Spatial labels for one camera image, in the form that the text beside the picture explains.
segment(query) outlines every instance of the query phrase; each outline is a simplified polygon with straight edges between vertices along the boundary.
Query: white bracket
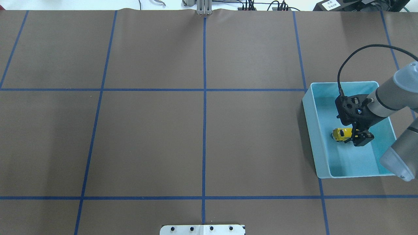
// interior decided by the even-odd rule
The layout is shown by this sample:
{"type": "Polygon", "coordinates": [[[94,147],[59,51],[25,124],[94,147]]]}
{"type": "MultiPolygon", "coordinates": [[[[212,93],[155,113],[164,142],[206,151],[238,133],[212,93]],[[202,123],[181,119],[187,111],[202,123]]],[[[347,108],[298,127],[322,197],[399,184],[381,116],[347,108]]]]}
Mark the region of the white bracket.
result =
{"type": "Polygon", "coordinates": [[[160,235],[245,235],[245,225],[165,225],[160,235]]]}
{"type": "Polygon", "coordinates": [[[197,0],[197,14],[211,15],[212,14],[212,0],[197,0]]]}

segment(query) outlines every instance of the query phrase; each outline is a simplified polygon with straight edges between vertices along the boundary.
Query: white floor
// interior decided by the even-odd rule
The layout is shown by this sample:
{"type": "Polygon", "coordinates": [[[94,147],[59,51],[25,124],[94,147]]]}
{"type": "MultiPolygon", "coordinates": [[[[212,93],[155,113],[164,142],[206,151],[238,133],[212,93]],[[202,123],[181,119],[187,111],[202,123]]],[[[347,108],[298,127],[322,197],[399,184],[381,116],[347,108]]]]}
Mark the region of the white floor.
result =
{"type": "MultiPolygon", "coordinates": [[[[143,10],[181,10],[195,9],[183,6],[182,0],[162,0],[166,6],[154,0],[141,0],[143,10]]],[[[311,11],[320,0],[286,0],[286,3],[300,10],[311,11]]],[[[257,0],[258,3],[270,3],[270,0],[257,0]]],[[[139,9],[138,0],[0,0],[6,10],[119,10],[122,8],[139,9]]],[[[213,9],[236,10],[240,4],[213,3],[213,9]]],[[[268,5],[256,4],[258,10],[266,10],[268,5]]],[[[406,7],[418,12],[418,0],[411,0],[406,7]]]]}

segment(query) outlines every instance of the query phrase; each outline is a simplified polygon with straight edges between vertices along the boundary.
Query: white label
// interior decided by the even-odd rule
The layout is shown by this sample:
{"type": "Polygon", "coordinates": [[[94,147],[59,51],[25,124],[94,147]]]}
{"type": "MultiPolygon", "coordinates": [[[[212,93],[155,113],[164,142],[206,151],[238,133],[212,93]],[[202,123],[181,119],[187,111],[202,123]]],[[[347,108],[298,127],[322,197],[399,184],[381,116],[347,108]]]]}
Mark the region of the white label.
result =
{"type": "Polygon", "coordinates": [[[341,6],[337,2],[337,0],[329,0],[328,2],[324,2],[322,5],[325,7],[326,10],[332,10],[334,8],[341,6]]]}

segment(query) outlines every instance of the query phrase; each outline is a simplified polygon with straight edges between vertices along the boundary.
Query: light blue plastic container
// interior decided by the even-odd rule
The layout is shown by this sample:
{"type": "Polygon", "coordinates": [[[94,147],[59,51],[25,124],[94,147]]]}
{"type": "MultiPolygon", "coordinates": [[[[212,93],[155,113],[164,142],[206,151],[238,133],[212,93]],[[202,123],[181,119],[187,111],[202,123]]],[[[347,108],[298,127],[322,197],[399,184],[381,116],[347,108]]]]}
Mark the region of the light blue plastic container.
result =
{"type": "MultiPolygon", "coordinates": [[[[342,82],[346,96],[369,94],[379,85],[377,82],[342,82]]],[[[392,123],[386,118],[370,128],[375,139],[362,147],[336,142],[331,138],[341,124],[335,99],[339,95],[336,82],[312,83],[302,99],[308,124],[309,138],[319,178],[349,178],[364,176],[392,176],[379,159],[396,140],[392,123]]]]}

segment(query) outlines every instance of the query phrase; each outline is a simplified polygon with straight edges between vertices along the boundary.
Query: yellow toy car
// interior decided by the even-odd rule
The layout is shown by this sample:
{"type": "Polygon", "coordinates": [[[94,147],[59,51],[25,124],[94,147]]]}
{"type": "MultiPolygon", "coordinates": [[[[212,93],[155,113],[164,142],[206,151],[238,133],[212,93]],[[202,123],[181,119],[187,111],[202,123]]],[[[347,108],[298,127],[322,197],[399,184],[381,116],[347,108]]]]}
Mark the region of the yellow toy car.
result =
{"type": "Polygon", "coordinates": [[[352,130],[352,128],[335,128],[332,130],[331,137],[337,142],[345,141],[350,139],[352,130]]]}

